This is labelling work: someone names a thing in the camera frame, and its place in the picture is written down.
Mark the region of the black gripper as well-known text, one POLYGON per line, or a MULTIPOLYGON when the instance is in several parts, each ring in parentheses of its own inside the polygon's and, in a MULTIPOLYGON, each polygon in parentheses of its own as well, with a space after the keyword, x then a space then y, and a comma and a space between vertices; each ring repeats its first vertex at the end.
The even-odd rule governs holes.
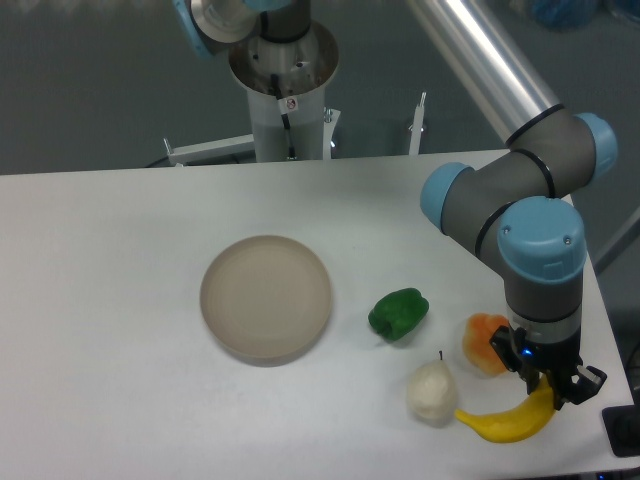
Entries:
POLYGON ((534 371, 550 377, 555 409, 565 404, 580 405, 599 393, 607 374, 593 366, 581 365, 580 327, 567 338, 551 343, 534 341, 530 333, 522 326, 510 324, 498 327, 489 340, 504 367, 525 382, 527 393, 533 392, 534 371))

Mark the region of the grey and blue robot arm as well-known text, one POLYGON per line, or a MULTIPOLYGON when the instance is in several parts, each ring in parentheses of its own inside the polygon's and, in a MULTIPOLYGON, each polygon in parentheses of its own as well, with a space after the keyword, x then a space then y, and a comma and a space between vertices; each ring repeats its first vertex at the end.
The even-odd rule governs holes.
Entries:
MULTIPOLYGON (((584 226, 565 197, 617 157, 609 124, 570 113, 479 1, 413 1, 411 12, 507 147, 489 165, 437 168, 425 182, 424 215, 503 280, 509 323, 490 343, 556 408, 581 404, 605 374, 580 356, 584 226)), ((195 51, 227 51, 252 99, 260 161, 320 159, 330 152, 324 88, 338 64, 331 33, 307 1, 178 1, 195 51)))

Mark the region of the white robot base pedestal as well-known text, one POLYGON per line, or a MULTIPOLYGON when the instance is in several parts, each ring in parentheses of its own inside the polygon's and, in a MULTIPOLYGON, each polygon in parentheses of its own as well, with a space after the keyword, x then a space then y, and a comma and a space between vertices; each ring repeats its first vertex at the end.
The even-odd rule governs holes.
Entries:
POLYGON ((257 162, 325 157, 325 90, 338 61, 335 38, 315 21, 290 43, 255 37, 231 49, 229 64, 246 91, 257 162))

